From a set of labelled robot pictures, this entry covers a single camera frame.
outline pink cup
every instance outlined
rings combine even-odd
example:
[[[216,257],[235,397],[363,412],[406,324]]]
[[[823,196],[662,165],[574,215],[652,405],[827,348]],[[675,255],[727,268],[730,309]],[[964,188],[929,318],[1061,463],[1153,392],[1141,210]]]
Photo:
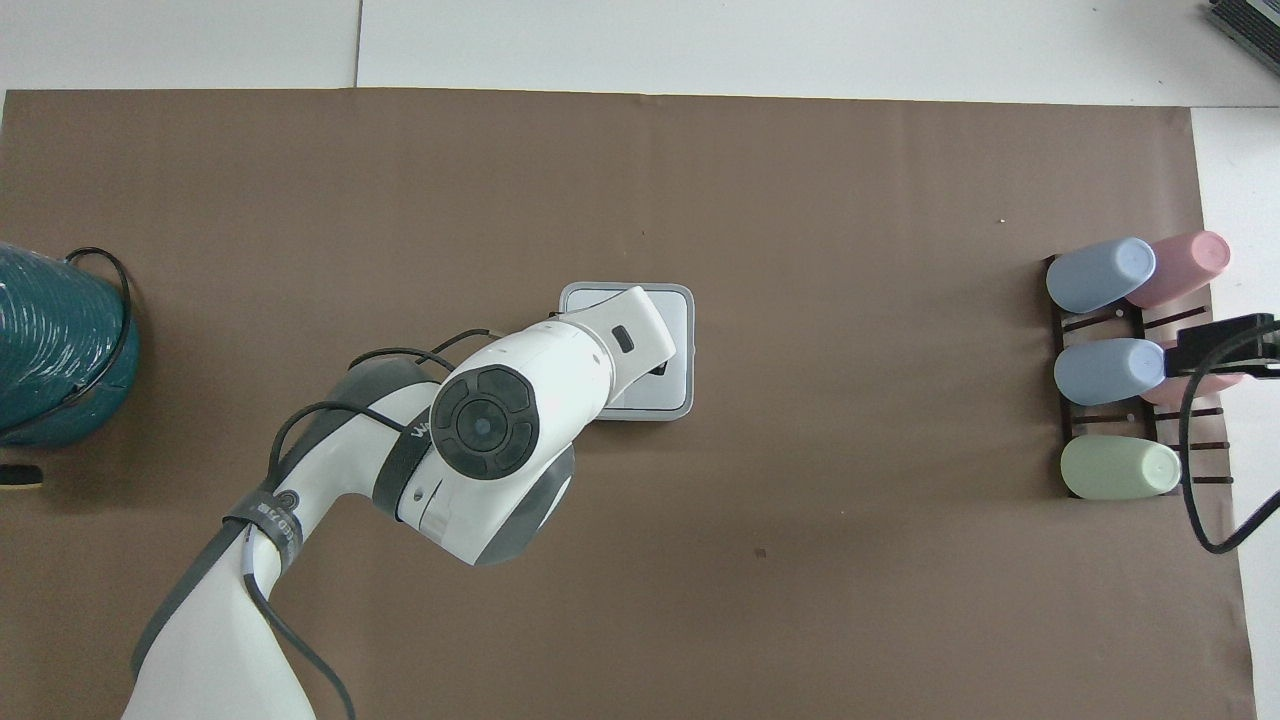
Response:
[[[1222,236],[1189,232],[1151,243],[1156,273],[1126,297],[1138,307],[1155,307],[1204,287],[1231,264],[1231,247]]]
[[[1160,343],[1165,350],[1171,350],[1178,346],[1176,340],[1169,340]],[[1221,392],[1240,380],[1247,378],[1244,373],[1231,373],[1229,375],[1204,375],[1201,384],[1196,386],[1196,397],[1203,397],[1213,392]],[[1165,407],[1179,407],[1183,404],[1183,393],[1187,392],[1187,383],[1190,378],[1176,377],[1165,378],[1165,382],[1142,393],[1142,398],[1152,405],[1164,405]]]

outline blue cup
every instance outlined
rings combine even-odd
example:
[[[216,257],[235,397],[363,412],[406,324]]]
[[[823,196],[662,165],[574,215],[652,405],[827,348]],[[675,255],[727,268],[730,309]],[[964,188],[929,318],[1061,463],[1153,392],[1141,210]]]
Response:
[[[1076,405],[1106,405],[1165,380],[1165,351],[1149,340],[1117,337],[1073,345],[1053,363],[1053,382]]]
[[[1142,287],[1156,273],[1156,252],[1137,237],[1123,237],[1068,252],[1048,266],[1044,284],[1069,313],[1092,313]]]

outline gray button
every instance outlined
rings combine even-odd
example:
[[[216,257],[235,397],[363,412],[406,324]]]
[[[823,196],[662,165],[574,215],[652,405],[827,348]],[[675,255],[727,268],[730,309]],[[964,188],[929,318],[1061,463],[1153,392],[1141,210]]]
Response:
[[[435,413],[433,424],[436,428],[448,428],[453,424],[453,413],[467,396],[467,383],[463,379],[454,380],[435,398]]]
[[[485,395],[498,398],[511,413],[529,407],[529,388],[509,370],[494,368],[480,373],[476,387]]]
[[[453,438],[444,438],[436,447],[440,448],[440,457],[444,457],[444,461],[454,470],[468,478],[484,479],[488,477],[484,457],[462,447],[461,442]]]
[[[529,454],[529,441],[534,437],[534,427],[529,423],[516,423],[511,427],[511,439],[507,447],[498,451],[494,460],[502,470],[512,470]]]

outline green cup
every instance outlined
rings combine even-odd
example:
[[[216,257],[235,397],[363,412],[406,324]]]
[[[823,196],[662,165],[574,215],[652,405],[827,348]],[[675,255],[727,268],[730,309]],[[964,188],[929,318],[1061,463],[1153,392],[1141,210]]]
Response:
[[[1170,447],[1135,437],[1080,436],[1062,450],[1062,479],[1084,500],[1137,500],[1178,484],[1181,464]]]

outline black circular joint cap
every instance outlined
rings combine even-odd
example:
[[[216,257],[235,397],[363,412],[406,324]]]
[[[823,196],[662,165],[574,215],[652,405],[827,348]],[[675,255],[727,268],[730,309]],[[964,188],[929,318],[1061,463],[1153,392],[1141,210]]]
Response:
[[[477,480],[506,478],[538,445],[534,387],[503,365],[460,373],[431,407],[431,438],[458,473]]]
[[[489,452],[507,439],[507,414],[489,400],[472,400],[458,413],[457,430],[462,445]]]

